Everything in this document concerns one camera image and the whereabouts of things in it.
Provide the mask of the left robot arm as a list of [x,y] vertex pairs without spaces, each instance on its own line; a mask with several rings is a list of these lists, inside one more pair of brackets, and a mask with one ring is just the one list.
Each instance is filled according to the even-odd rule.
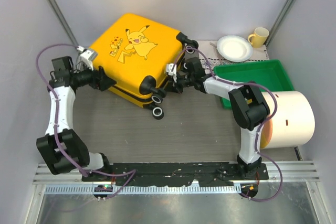
[[111,166],[104,154],[89,152],[74,131],[73,106],[78,88],[91,86],[105,91],[116,81],[105,74],[103,67],[75,71],[70,56],[53,59],[52,65],[52,79],[47,87],[51,100],[50,119],[45,136],[36,141],[37,149],[54,175],[80,168],[85,177],[93,170],[94,176],[105,182],[111,177]]

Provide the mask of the yellow Pikachu suitcase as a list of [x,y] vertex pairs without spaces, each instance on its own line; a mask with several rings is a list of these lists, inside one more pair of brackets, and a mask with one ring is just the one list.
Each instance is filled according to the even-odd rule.
[[185,46],[198,42],[181,31],[136,14],[117,19],[93,44],[93,67],[102,67],[115,81],[109,90],[131,103],[150,109],[155,119],[164,117],[160,104],[169,83],[166,65],[183,62]]

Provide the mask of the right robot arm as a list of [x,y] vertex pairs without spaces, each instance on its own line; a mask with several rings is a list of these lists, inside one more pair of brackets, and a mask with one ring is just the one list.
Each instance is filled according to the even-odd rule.
[[236,124],[240,127],[240,151],[237,156],[237,173],[242,179],[250,179],[261,166],[260,131],[270,113],[270,108],[255,83],[237,83],[225,80],[214,73],[206,74],[197,57],[188,59],[186,75],[177,72],[174,63],[166,65],[166,75],[173,87],[182,92],[185,87],[228,99]]

